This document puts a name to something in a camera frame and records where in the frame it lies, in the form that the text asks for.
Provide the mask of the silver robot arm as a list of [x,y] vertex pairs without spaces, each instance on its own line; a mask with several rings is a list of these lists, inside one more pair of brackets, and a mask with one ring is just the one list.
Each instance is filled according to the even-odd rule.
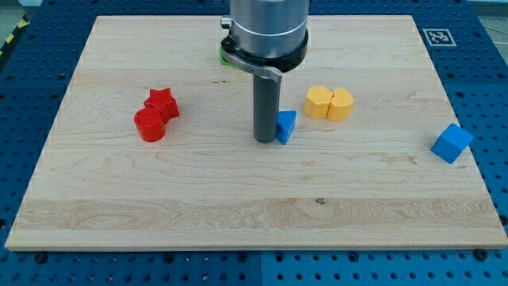
[[230,0],[221,26],[223,59],[252,75],[279,82],[306,55],[309,0]]

